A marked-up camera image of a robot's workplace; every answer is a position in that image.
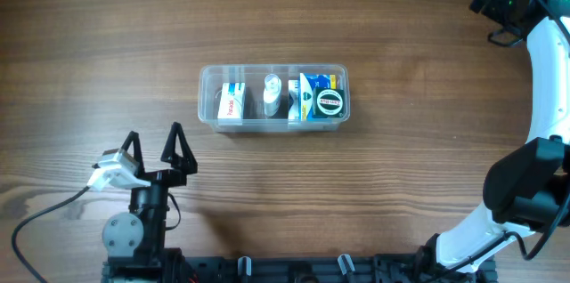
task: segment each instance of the white circular label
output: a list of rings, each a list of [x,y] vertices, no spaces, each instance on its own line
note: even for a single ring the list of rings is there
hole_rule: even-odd
[[[324,90],[317,96],[317,106],[325,115],[337,115],[342,110],[342,97],[337,91]]]

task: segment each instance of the clear plastic bin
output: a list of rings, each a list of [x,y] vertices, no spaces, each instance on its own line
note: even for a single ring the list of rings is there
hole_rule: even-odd
[[[268,109],[274,109],[276,102],[264,103],[265,79],[270,74],[281,80],[280,96],[277,97],[277,92],[274,95],[279,99],[276,111]],[[311,77],[316,87],[307,87],[306,82]],[[295,81],[298,91],[292,88],[289,95],[289,85]],[[297,95],[297,104],[293,94]],[[323,100],[329,98],[323,97],[324,94],[333,94],[332,101]],[[333,103],[330,105],[333,110],[327,110],[330,107],[325,106],[330,103]],[[348,73],[339,64],[208,65],[200,72],[198,104],[199,119],[216,132],[334,131],[350,117]],[[309,112],[312,115],[302,111],[302,108],[310,107],[318,110]],[[269,117],[267,110],[275,114]]]

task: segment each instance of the wooden table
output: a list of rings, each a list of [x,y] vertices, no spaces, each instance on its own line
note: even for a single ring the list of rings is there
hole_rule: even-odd
[[[486,171],[530,125],[527,51],[488,44],[498,25],[470,2],[0,0],[0,281],[31,280],[9,244],[21,218],[83,187],[130,130],[147,167],[163,167],[173,121],[199,173],[172,190],[183,220],[167,246],[414,252],[481,201]],[[296,62],[348,67],[352,116],[337,133],[228,135],[198,120],[203,66]],[[128,198],[88,192],[32,222],[20,246],[51,281],[98,281],[102,226]],[[569,234],[531,263],[517,247],[501,252],[501,282],[567,281]]]

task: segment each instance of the wood grain surface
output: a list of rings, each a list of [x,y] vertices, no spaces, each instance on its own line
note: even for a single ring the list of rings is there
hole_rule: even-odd
[[[410,253],[482,199],[486,171],[531,116],[524,46],[471,0],[0,0],[0,281],[31,281],[9,238],[70,197],[130,130],[149,169],[173,121],[199,173],[172,190],[167,246],[187,256]],[[342,63],[352,115],[337,133],[219,134],[197,117],[200,69]],[[125,190],[86,193],[20,235],[55,282],[99,281],[105,221]],[[175,214],[169,216],[175,221]],[[567,282],[570,231],[531,263],[498,255],[501,282]]]

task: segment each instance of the plastic container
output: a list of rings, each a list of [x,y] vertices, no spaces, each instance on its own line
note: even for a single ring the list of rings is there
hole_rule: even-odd
[[[281,98],[277,112],[268,117],[265,113],[268,104],[264,104],[264,91],[265,79],[270,74],[276,75],[281,81]],[[322,101],[327,97],[311,95],[314,91],[320,93],[322,88],[315,90],[314,86],[309,88],[306,83],[299,81],[301,77],[308,77],[302,81],[310,80],[310,75],[315,78],[312,84],[317,84],[316,87],[329,87],[333,92],[327,91],[328,94],[342,97]],[[296,81],[298,91],[291,88],[289,95],[289,86],[293,87]],[[243,84],[240,83],[245,84],[244,97],[233,99],[228,96],[234,89],[237,94],[241,93]],[[301,85],[307,93],[301,93]],[[294,105],[294,96],[299,98],[297,105]],[[302,101],[305,105],[299,104],[301,99],[305,99]],[[317,101],[326,106],[332,103],[330,106],[333,110],[328,110],[331,107],[323,109],[319,106],[319,109],[328,114],[323,114],[322,110],[312,116],[309,115],[312,112],[302,112],[302,108],[318,106]],[[198,117],[216,132],[334,131],[350,117],[348,72],[339,64],[208,65],[200,72]]]

